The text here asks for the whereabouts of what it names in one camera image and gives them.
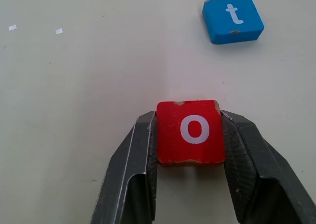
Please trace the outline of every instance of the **letter block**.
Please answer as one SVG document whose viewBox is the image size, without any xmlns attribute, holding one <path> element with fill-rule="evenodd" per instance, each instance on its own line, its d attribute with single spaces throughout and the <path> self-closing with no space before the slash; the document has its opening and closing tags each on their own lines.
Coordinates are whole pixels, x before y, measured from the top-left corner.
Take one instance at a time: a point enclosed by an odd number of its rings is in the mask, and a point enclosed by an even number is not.
<svg viewBox="0 0 316 224">
<path fill-rule="evenodd" d="M 157 158 L 162 166 L 215 166 L 225 161 L 219 105 L 215 100 L 157 105 Z"/>
<path fill-rule="evenodd" d="M 206 0 L 202 13 L 213 44 L 256 40 L 264 29 L 252 0 Z"/>
</svg>

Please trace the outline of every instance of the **letter o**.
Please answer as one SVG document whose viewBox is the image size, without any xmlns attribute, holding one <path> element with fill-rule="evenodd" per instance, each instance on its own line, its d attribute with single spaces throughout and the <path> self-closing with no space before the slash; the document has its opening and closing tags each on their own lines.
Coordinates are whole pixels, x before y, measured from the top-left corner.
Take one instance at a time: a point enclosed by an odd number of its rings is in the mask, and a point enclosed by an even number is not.
<svg viewBox="0 0 316 224">
<path fill-rule="evenodd" d="M 197 121 L 199 124 L 201 124 L 202 132 L 201 135 L 198 137 L 192 137 L 189 134 L 189 123 L 192 121 Z M 203 118 L 200 115 L 189 115 L 185 117 L 180 125 L 180 132 L 182 138 L 191 144 L 200 144 L 202 142 L 205 142 L 209 136 L 209 125 L 205 118 Z"/>
</svg>

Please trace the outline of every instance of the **white surface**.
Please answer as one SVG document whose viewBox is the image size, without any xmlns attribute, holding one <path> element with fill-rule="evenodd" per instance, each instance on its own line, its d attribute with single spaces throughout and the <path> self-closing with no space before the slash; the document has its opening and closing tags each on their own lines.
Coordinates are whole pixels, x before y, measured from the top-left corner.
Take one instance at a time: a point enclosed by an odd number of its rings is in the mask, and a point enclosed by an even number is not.
<svg viewBox="0 0 316 224">
<path fill-rule="evenodd" d="M 0 0 L 1 223 L 87 224 L 111 155 L 164 100 L 254 121 L 316 201 L 315 0 L 254 0 L 265 30 L 231 45 L 210 43 L 204 1 Z M 237 223 L 223 167 L 159 168 L 155 223 L 209 222 Z"/>
<path fill-rule="evenodd" d="M 16 30 L 16 29 L 17 29 L 16 25 L 9 26 L 9 31 Z"/>
<path fill-rule="evenodd" d="M 61 34 L 63 32 L 63 29 L 58 29 L 58 30 L 56 30 L 56 34 L 58 35 L 58 34 Z"/>
</svg>

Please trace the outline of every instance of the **red block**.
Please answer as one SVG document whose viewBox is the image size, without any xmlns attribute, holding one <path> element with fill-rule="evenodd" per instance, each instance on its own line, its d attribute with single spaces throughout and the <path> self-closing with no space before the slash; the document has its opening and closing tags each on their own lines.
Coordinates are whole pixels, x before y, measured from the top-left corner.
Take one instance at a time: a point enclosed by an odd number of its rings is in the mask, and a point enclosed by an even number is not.
<svg viewBox="0 0 316 224">
<path fill-rule="evenodd" d="M 157 158 L 162 166 L 214 166 L 225 161 L 215 100 L 160 102 L 157 123 Z"/>
</svg>

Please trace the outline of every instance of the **blue block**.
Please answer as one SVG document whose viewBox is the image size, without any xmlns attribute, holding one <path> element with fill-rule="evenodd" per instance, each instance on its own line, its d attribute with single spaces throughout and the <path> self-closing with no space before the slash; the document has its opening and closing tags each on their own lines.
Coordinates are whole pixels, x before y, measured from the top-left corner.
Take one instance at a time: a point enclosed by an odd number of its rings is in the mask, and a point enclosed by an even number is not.
<svg viewBox="0 0 316 224">
<path fill-rule="evenodd" d="M 206 0 L 202 13 L 213 44 L 256 40 L 264 29 L 252 0 Z"/>
</svg>

